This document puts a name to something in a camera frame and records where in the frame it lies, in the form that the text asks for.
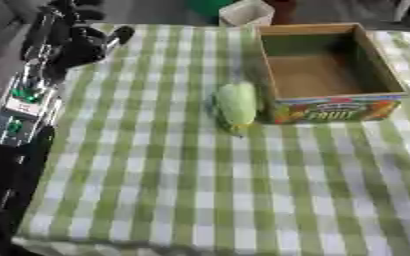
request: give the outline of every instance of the checkered tablecloth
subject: checkered tablecloth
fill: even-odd
[[[410,90],[410,33],[372,37]],[[232,137],[204,101],[244,79],[254,38],[140,25],[112,57],[73,70],[18,237],[113,248],[103,255],[410,256],[410,98],[381,122],[256,124]]]

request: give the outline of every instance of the table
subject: table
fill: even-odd
[[[410,90],[410,33],[371,35]],[[253,43],[248,28],[139,25],[71,72],[17,241],[63,255],[410,255],[410,98],[381,122],[231,137],[203,103],[244,79]]]

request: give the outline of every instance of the open box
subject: open box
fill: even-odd
[[[257,83],[275,123],[378,120],[407,95],[358,24],[257,29]]]

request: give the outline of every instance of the box label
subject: box label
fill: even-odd
[[[396,100],[354,100],[333,98],[322,102],[287,104],[277,102],[275,122],[331,122],[378,120],[387,117],[398,105]]]

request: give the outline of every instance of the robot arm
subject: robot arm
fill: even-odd
[[[40,8],[22,45],[23,68],[0,100],[0,255],[19,255],[13,245],[22,217],[44,170],[54,125],[63,101],[61,90],[70,68],[100,61],[125,44],[133,29],[110,35],[85,24],[102,14],[78,11],[99,1],[55,0]]]

